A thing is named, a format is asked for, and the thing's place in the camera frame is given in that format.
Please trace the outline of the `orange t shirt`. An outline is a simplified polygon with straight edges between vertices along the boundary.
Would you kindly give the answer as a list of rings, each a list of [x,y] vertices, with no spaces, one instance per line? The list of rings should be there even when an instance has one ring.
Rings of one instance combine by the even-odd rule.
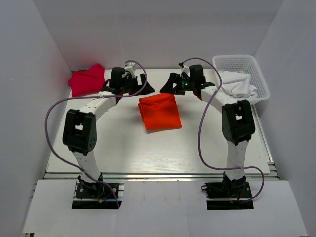
[[[161,93],[139,99],[140,115],[147,131],[182,127],[175,96]]]

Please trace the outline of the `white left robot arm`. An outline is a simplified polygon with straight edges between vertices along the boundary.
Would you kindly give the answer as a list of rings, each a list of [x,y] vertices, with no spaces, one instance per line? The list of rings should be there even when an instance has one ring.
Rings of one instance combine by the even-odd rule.
[[[81,168],[79,183],[92,197],[100,197],[106,189],[94,155],[98,119],[124,95],[147,95],[153,92],[147,74],[136,76],[134,64],[130,63],[124,68],[112,68],[111,77],[103,83],[97,99],[80,109],[67,111],[62,141]]]

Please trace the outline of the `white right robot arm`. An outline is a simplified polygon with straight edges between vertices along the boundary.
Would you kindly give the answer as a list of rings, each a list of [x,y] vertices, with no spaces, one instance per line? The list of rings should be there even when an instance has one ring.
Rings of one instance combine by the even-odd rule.
[[[220,169],[222,182],[205,184],[202,189],[207,191],[209,198],[241,198],[247,184],[244,171],[246,148],[255,132],[250,103],[234,99],[220,87],[207,82],[202,65],[180,63],[179,66],[181,73],[171,73],[160,92],[185,95],[191,91],[207,106],[216,108],[221,113],[222,133],[227,140],[227,164]]]

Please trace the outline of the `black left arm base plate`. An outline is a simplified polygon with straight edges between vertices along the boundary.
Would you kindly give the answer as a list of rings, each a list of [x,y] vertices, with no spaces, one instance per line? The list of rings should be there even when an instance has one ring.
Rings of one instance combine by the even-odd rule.
[[[72,209],[117,210],[123,200],[124,183],[88,183],[77,177]]]

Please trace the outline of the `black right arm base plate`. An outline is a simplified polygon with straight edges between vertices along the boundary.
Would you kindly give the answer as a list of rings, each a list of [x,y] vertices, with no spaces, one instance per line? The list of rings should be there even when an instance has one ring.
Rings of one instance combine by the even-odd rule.
[[[252,193],[246,177],[230,180],[224,175],[221,182],[208,182],[201,186],[206,193],[207,210],[252,210]]]

